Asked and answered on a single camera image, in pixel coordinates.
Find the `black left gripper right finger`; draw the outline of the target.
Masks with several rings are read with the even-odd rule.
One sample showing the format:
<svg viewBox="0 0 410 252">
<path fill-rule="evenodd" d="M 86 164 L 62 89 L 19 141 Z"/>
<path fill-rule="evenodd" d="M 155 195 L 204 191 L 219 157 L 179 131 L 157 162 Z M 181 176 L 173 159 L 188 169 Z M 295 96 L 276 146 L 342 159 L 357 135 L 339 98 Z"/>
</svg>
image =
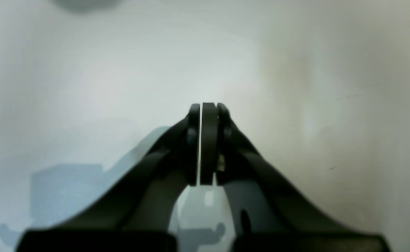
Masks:
<svg viewBox="0 0 410 252">
<path fill-rule="evenodd" d="M 236 237 L 232 252 L 389 252 L 378 233 L 330 217 L 277 171 L 223 103 L 201 112 L 200 184 L 223 188 Z"/>
</svg>

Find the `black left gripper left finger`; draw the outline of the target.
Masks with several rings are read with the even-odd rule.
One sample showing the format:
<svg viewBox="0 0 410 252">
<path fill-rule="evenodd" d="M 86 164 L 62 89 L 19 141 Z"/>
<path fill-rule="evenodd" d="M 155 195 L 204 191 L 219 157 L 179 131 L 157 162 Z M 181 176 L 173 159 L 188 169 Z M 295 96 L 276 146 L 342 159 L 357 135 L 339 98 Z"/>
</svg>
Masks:
<svg viewBox="0 0 410 252">
<path fill-rule="evenodd" d="M 52 228 L 27 231 L 18 252 L 176 252 L 178 197 L 197 182 L 200 105 L 168 129 L 96 202 Z"/>
</svg>

